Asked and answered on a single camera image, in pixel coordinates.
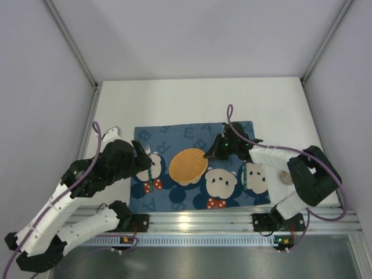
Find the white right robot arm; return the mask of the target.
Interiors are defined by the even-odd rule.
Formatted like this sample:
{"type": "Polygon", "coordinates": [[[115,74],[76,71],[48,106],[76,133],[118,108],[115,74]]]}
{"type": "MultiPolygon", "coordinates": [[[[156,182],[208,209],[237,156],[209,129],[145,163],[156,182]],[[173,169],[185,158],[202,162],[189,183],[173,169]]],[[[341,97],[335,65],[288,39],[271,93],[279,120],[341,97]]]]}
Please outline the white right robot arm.
{"type": "Polygon", "coordinates": [[[275,167],[289,174],[295,190],[269,213],[271,226],[276,230],[301,211],[317,206],[342,185],[340,176],[317,146],[298,150],[265,145],[261,139],[250,139],[239,122],[224,123],[223,127],[223,133],[216,136],[205,158],[228,160],[236,155],[248,163],[275,167]]]}

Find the metal spoon patterned handle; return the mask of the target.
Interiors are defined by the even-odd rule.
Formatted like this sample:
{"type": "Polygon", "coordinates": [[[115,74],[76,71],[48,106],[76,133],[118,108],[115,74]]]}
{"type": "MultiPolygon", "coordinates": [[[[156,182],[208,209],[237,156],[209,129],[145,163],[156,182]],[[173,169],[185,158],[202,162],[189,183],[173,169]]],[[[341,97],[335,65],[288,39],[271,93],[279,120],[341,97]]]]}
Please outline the metal spoon patterned handle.
{"type": "Polygon", "coordinates": [[[243,172],[242,172],[242,183],[244,186],[244,191],[247,190],[247,162],[243,164],[243,172]]]}

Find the metal fork patterned handle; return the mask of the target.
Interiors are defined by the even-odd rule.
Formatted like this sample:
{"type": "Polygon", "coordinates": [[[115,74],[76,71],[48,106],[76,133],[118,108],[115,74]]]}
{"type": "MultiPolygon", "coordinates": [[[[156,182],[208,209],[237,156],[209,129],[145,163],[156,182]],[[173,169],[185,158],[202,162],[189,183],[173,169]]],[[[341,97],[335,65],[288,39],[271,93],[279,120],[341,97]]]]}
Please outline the metal fork patterned handle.
{"type": "MultiPolygon", "coordinates": [[[[151,156],[151,147],[149,145],[145,145],[145,153],[150,157],[151,156]]],[[[148,169],[148,192],[153,191],[153,181],[152,181],[152,172],[151,168],[148,169]]]]}

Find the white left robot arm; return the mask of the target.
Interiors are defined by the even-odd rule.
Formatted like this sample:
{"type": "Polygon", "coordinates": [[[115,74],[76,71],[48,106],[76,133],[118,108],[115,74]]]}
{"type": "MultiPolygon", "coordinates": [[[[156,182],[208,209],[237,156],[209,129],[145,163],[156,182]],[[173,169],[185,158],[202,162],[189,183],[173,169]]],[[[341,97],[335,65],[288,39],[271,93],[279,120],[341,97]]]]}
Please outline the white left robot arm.
{"type": "Polygon", "coordinates": [[[85,200],[151,165],[139,141],[121,139],[98,148],[91,159],[74,161],[35,218],[24,229],[5,237],[8,248],[14,251],[11,261],[16,261],[22,271],[44,273],[83,242],[108,231],[125,230],[132,213],[123,201],[114,201],[74,225],[65,223],[85,200]]]}

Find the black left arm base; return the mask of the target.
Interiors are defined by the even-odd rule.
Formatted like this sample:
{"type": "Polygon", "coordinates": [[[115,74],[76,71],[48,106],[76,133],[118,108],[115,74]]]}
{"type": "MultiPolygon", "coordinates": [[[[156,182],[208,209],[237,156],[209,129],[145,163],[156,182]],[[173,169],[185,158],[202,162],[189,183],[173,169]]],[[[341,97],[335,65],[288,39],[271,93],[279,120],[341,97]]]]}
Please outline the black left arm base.
{"type": "Polygon", "coordinates": [[[150,224],[149,218],[150,215],[146,213],[133,213],[120,230],[125,233],[146,233],[150,224]]]}

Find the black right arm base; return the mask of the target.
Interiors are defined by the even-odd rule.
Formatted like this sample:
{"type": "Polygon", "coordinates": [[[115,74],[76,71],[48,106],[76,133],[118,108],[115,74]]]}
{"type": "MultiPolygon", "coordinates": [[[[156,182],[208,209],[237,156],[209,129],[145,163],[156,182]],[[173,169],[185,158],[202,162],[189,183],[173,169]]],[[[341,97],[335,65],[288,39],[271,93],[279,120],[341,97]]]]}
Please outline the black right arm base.
{"type": "Polygon", "coordinates": [[[305,230],[305,221],[303,214],[297,213],[290,219],[284,219],[274,206],[269,213],[254,213],[252,214],[253,230],[259,233],[276,233],[290,232],[294,229],[295,232],[305,230]]]}

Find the small clear glass cup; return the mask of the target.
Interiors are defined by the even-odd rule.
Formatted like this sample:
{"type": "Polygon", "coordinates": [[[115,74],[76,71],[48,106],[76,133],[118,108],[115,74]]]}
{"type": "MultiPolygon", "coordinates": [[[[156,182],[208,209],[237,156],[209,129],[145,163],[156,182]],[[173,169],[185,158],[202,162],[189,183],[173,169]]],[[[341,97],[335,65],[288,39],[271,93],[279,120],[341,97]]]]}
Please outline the small clear glass cup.
{"type": "Polygon", "coordinates": [[[280,180],[285,185],[291,185],[293,183],[291,175],[286,171],[280,173],[280,180]]]}

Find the round wooden plate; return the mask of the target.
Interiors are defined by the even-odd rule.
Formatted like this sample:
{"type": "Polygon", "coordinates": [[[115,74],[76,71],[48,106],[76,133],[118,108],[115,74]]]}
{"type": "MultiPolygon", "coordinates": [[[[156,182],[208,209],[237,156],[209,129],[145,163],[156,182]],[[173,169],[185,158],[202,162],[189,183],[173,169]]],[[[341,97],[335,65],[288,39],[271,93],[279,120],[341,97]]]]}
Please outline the round wooden plate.
{"type": "Polygon", "coordinates": [[[204,174],[208,167],[205,152],[198,148],[185,149],[172,158],[169,164],[169,175],[179,184],[190,184],[204,174]]]}

